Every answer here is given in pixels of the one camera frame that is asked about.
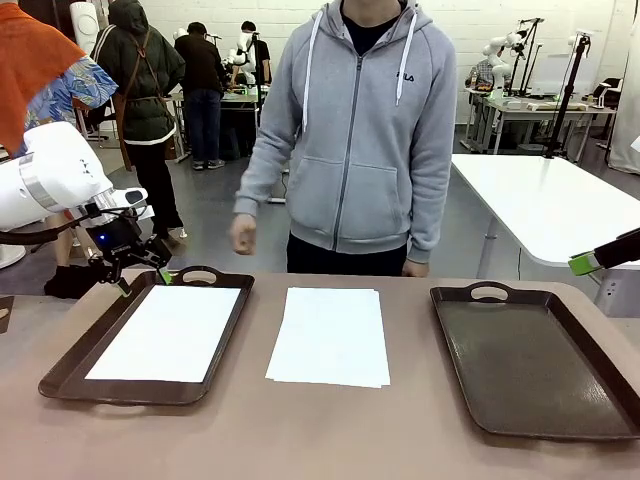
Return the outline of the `person's right hand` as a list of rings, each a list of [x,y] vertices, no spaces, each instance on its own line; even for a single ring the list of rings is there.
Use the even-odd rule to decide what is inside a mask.
[[[238,255],[251,256],[256,247],[256,219],[249,214],[237,214],[230,227],[231,245]]]

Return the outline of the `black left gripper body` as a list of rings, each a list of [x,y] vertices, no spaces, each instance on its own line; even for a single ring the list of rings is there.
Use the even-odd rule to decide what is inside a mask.
[[[86,227],[91,240],[105,261],[142,261],[145,244],[141,240],[138,216],[132,209],[116,210],[95,219]]]

